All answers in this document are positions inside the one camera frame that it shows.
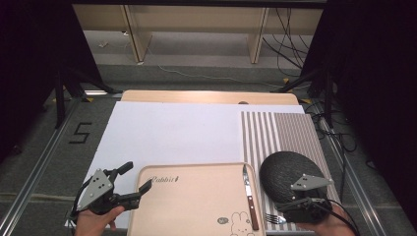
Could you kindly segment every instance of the gray floor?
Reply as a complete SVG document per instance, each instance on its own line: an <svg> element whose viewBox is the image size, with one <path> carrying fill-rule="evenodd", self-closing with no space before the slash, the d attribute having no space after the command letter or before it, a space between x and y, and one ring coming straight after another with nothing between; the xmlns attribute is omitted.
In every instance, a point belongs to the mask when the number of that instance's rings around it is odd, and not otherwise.
<svg viewBox="0 0 417 236"><path fill-rule="evenodd" d="M277 65L284 73L299 73L298 70L294 70L296 67L293 64L282 57L277 60L276 53L265 44L259 63L251 64L244 34L158 32L152 37L146 60L139 65L133 59L128 36L122 32L86 31L86 37L103 79L116 89L222 89L268 92L282 87L283 78L293 79L279 73ZM302 38L307 44L311 41L310 36ZM271 35L266 36L266 39L278 48L278 43ZM308 50L300 37L294 36L293 41L298 49ZM282 52L295 60L292 50ZM306 98L307 85L294 90L299 98ZM23 152L11 155L0 166L2 216L28 180L30 171L55 131L53 98L52 93L45 102L46 111L39 114L38 119L33 122L33 128L22 140ZM13 235L67 235L68 231L63 227L65 212L71 207L72 199L84 180L111 110L119 99L117 96L103 96L95 97L92 102L78 103ZM74 103L72 100L66 104L69 107ZM317 112L315 109L309 108L306 112ZM345 124L343 114L334 115L333 120L336 132L354 136L351 127ZM77 125L86 121L92 123L91 126L85 126L84 130L90 133L89 142L86 145L70 145L69 142L77 138L74 136ZM354 142L357 142L359 147L349 152L347 157L387 235L417 235L384 178L377 170L365 164L367 156L360 147L360 141L346 137L348 146L353 147ZM334 159L329 139L321 139L321 144L333 179L340 183L340 168ZM372 235L350 186L345 186L343 198L344 205L358 223L361 235ZM126 232L106 232L105 235L126 235Z"/></svg>

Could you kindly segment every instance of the fork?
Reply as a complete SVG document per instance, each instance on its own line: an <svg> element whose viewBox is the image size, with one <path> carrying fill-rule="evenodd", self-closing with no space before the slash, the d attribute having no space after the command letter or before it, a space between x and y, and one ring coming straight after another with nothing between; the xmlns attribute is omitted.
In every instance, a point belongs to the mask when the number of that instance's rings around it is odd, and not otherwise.
<svg viewBox="0 0 417 236"><path fill-rule="evenodd" d="M271 224L284 224L286 223L286 219L280 215L275 214L265 214L265 220Z"/></svg>

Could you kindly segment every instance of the cartoon rabbit drawing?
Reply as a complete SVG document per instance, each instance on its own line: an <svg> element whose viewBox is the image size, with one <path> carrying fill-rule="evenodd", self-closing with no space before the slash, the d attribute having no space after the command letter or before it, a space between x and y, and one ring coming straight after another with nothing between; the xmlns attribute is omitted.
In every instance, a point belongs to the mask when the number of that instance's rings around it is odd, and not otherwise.
<svg viewBox="0 0 417 236"><path fill-rule="evenodd" d="M255 236L248 213L242 211L232 215L232 234L230 236Z"/></svg>

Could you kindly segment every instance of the number 5 marking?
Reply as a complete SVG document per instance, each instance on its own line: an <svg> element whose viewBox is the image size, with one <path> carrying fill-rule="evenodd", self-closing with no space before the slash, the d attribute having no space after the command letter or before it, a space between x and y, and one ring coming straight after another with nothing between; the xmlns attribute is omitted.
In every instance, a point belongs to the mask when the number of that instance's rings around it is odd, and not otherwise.
<svg viewBox="0 0 417 236"><path fill-rule="evenodd" d="M79 125L77 126L76 132L74 132L74 135L84 136L84 139L82 141L70 141L70 144L71 145L85 144L87 138L89 137L89 133L82 133L82 132L79 132L79 130L82 125L91 125L91 124L92 122L80 122Z"/></svg>

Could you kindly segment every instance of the black and white stripes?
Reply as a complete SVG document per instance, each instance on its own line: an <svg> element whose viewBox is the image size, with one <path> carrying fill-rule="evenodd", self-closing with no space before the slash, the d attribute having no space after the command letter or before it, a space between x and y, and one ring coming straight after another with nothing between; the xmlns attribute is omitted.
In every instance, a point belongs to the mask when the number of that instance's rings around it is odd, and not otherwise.
<svg viewBox="0 0 417 236"><path fill-rule="evenodd" d="M261 164L270 154L291 150L312 159L326 178L331 178L310 115L274 112L241 112L244 161L250 163L258 175ZM273 202L264 193L259 178L259 200L264 213L278 214ZM328 197L338 201L333 185L328 187ZM303 232L294 224L272 225L266 223L267 233Z"/></svg>

